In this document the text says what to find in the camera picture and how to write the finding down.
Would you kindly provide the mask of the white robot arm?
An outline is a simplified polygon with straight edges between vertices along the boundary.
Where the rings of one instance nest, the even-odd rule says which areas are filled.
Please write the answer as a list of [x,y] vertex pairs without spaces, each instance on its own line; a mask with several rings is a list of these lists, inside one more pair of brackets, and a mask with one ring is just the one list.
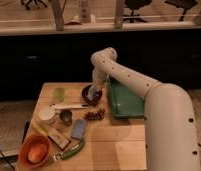
[[116,62],[109,47],[91,56],[90,94],[111,76],[145,100],[147,171],[201,171],[192,100],[181,87],[162,83]]

